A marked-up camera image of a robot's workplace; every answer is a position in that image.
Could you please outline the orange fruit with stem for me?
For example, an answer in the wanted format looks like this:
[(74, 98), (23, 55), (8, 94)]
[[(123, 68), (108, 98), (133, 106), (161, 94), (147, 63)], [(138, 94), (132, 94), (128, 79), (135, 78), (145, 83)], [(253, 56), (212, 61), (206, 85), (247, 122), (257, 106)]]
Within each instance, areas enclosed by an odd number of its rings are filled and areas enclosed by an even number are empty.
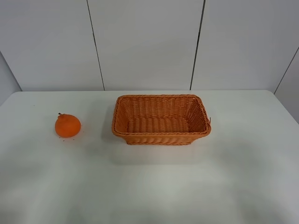
[(59, 113), (55, 122), (56, 134), (61, 138), (71, 138), (77, 135), (81, 129), (79, 119), (70, 114)]

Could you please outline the orange woven wicker basket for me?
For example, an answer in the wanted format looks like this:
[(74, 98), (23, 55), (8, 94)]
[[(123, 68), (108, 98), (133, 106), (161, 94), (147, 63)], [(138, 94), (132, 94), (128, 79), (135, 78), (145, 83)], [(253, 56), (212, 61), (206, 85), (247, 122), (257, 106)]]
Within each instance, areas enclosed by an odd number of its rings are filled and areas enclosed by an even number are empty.
[(112, 132), (129, 145), (189, 145), (211, 130), (196, 95), (123, 95), (116, 100)]

